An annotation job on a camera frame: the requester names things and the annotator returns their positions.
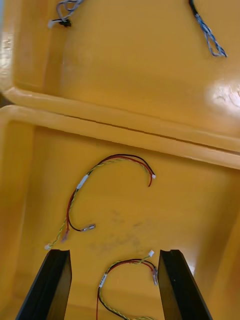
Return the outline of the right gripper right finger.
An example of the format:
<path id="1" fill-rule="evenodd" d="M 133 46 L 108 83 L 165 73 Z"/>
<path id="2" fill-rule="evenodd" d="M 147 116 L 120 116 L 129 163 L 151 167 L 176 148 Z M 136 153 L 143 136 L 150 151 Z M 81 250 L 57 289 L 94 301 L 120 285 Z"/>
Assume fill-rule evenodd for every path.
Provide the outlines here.
<path id="1" fill-rule="evenodd" d="M 160 251 L 157 277 L 166 320 L 212 319 L 187 261 L 180 250 Z"/>

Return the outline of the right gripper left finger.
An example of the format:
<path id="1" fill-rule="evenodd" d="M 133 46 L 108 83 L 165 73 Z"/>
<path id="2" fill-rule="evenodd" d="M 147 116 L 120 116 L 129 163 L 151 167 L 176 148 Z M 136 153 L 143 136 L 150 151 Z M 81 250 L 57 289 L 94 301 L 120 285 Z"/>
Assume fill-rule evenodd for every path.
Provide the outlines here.
<path id="1" fill-rule="evenodd" d="M 69 250 L 51 249 L 16 316 L 17 320 L 63 320 L 72 283 Z"/>

